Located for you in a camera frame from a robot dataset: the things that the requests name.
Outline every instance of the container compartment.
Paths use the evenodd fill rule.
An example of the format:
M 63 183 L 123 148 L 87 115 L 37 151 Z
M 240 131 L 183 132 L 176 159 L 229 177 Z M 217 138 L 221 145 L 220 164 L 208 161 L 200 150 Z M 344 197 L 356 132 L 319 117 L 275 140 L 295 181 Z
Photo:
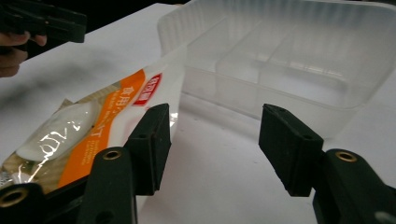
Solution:
M 256 119 L 265 103 L 283 106 L 323 137 L 341 131 L 395 61 L 396 10 L 386 4 L 193 0 L 159 30 L 165 51 L 177 45 L 167 36 L 188 44 L 184 92 Z

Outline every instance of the red logo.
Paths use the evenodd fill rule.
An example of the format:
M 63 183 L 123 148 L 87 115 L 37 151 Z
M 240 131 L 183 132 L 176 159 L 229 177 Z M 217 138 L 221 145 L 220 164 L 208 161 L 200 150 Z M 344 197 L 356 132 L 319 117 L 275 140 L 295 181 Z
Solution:
M 140 92 L 139 98 L 137 98 L 133 105 L 145 105 L 154 94 L 154 92 L 157 90 L 157 87 L 160 85 L 162 76 L 163 74 L 160 73 L 157 76 L 152 77 L 146 84 L 145 89 Z

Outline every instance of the dark background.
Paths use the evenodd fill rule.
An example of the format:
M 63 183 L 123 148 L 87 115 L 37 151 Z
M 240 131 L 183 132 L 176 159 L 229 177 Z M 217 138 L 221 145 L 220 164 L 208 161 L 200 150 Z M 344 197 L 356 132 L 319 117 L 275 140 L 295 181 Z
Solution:
M 54 5 L 56 7 L 64 7 L 66 9 L 85 14 L 88 19 L 87 33 L 105 26 L 113 21 L 117 21 L 145 7 L 149 7 L 155 3 L 164 4 L 185 4 L 188 0 L 170 0 L 170 1 L 154 1 L 154 0 L 42 0 L 43 3 Z M 55 48 L 64 41 L 49 39 L 47 45 L 39 47 L 34 42 L 29 41 L 28 53 L 29 58 L 43 53 L 49 49 Z

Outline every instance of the black clamp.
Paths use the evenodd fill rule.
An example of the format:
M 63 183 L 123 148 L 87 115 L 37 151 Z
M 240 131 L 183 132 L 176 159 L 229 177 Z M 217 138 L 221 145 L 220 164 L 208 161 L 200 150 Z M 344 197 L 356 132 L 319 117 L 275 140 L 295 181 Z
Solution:
M 1 0 L 0 32 L 46 35 L 63 41 L 84 42 L 87 17 L 65 8 L 33 0 Z
M 308 197 L 319 224 L 396 224 L 396 189 L 358 154 L 323 139 L 288 110 L 264 105 L 260 148 L 290 196 Z

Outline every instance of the plastic storage box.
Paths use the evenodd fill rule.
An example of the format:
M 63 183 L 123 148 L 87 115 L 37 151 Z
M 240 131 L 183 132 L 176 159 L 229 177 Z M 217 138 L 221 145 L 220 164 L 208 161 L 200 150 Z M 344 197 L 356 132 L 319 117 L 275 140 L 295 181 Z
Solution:
M 287 108 L 335 137 L 391 74 L 396 7 L 299 0 L 192 0 L 158 24 L 163 54 L 188 46 L 183 91 L 256 119 Z

